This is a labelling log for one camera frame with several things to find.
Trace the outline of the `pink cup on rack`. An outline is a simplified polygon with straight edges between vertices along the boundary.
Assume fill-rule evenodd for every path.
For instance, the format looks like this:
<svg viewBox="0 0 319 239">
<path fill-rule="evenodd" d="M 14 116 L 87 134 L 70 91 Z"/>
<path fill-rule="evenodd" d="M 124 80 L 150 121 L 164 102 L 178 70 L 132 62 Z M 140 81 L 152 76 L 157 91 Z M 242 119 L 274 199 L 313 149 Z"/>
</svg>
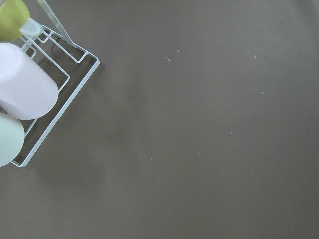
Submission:
<svg viewBox="0 0 319 239">
<path fill-rule="evenodd" d="M 16 119 L 47 114 L 58 100 L 54 80 L 18 46 L 0 44 L 0 105 Z"/>
</svg>

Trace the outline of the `white cup on rack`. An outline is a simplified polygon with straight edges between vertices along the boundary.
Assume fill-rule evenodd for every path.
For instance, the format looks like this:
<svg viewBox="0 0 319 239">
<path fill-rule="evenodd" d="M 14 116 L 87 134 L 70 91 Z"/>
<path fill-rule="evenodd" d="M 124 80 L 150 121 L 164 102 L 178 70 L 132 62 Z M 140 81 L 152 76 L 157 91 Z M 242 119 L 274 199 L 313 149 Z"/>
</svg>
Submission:
<svg viewBox="0 0 319 239">
<path fill-rule="evenodd" d="M 21 122 L 9 114 L 0 114 L 0 166 L 12 162 L 24 145 L 25 131 Z"/>
</svg>

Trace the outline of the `yellow cup on rack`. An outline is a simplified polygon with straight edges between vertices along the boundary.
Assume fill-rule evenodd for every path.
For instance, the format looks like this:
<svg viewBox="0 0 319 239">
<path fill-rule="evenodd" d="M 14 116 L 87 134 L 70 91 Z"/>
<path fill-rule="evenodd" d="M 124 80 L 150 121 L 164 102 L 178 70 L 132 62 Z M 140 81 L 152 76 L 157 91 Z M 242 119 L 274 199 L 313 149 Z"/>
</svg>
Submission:
<svg viewBox="0 0 319 239">
<path fill-rule="evenodd" d="M 29 10 L 22 0 L 1 0 L 0 40 L 8 42 L 20 38 L 20 28 L 29 18 Z"/>
</svg>

